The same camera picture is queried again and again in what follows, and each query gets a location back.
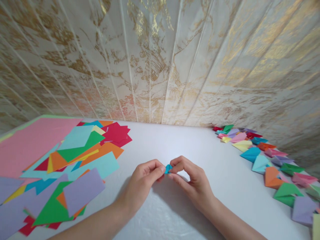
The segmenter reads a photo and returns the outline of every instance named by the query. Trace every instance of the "right hand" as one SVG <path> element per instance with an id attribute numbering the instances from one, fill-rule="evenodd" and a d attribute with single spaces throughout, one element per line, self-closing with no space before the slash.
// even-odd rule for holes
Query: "right hand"
<path id="1" fill-rule="evenodd" d="M 217 201 L 212 193 L 210 183 L 202 168 L 195 165 L 184 156 L 177 157 L 170 162 L 173 167 L 168 174 L 168 178 L 174 180 L 187 194 L 195 207 L 206 215 Z M 177 172 L 185 170 L 190 176 L 190 181 L 186 182 Z"/>

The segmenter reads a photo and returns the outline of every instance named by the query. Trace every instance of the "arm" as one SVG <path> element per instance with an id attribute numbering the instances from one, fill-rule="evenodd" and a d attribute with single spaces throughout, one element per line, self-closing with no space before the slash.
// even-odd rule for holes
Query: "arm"
<path id="1" fill-rule="evenodd" d="M 165 170 L 165 166 L 156 159 L 138 165 L 125 191 L 114 203 L 53 236 L 50 240 L 114 238 L 140 209 L 152 184 L 164 178 Z"/>
<path id="2" fill-rule="evenodd" d="M 170 162 L 173 168 L 168 177 L 187 194 L 195 207 L 219 230 L 226 239 L 266 239 L 223 205 L 212 193 L 204 170 L 180 156 Z M 185 170 L 190 176 L 186 182 L 177 172 Z"/>

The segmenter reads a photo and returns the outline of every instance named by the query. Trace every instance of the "left hand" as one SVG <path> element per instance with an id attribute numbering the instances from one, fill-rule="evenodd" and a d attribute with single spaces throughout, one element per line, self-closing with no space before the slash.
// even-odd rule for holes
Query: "left hand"
<path id="1" fill-rule="evenodd" d="M 146 200 L 155 181 L 161 182 L 166 167 L 157 159 L 139 164 L 117 202 L 133 217 Z"/>

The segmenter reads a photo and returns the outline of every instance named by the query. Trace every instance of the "pile of paper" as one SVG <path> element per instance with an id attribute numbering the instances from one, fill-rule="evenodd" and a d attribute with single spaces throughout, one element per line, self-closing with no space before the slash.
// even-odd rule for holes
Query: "pile of paper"
<path id="1" fill-rule="evenodd" d="M 128 126 L 42 116 L 0 142 L 0 240 L 84 214 L 119 168 Z"/>

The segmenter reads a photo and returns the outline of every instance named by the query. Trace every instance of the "blue origami module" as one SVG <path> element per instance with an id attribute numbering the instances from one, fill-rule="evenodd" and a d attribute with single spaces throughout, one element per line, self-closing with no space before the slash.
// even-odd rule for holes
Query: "blue origami module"
<path id="1" fill-rule="evenodd" d="M 168 164 L 168 165 L 166 166 L 166 171 L 165 171 L 164 174 L 170 174 L 170 173 L 169 173 L 169 170 L 172 169 L 172 168 L 173 168 L 173 167 L 172 167 L 170 164 Z"/>

